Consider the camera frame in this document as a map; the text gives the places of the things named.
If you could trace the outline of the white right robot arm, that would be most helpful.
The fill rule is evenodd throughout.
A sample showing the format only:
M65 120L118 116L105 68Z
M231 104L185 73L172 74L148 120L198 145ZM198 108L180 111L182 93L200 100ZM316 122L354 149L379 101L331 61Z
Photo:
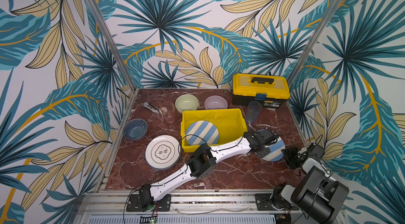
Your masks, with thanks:
M303 151L298 148L283 150L289 168L301 168L305 176L296 187L279 185L273 191L271 205L277 210L299 208L307 217L320 224L335 221L349 188L332 177L322 157L325 148L312 143Z

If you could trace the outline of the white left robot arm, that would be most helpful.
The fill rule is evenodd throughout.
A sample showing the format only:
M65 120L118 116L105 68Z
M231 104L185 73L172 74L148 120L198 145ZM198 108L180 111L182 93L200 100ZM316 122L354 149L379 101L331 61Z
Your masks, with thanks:
M281 141L271 129L245 132L242 137L226 144L210 147L204 143L190 156L179 170L168 177L138 190L137 210L141 212L157 209L157 203L174 189L196 179L203 179L213 172L220 162L248 153L263 158L271 153L270 147Z

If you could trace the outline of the yellow plastic bin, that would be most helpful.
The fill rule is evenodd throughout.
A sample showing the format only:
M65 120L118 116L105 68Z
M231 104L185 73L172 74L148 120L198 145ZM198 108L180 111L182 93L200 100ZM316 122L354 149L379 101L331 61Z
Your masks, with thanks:
M197 121L212 122L219 130L218 146L237 140L248 131L240 109L185 111L180 124L181 146L186 153L193 153L200 145L189 145L185 139L187 128Z

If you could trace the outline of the blue striped plate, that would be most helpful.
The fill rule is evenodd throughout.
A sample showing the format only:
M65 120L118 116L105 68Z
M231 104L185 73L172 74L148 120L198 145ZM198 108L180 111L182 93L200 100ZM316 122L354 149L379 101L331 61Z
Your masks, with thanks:
M185 139L189 145L214 145L219 141L219 130L212 122L197 121L187 128Z
M256 152L256 155L262 160L276 162L283 158L284 150L285 143L279 134L272 131L272 138L265 140L265 144Z

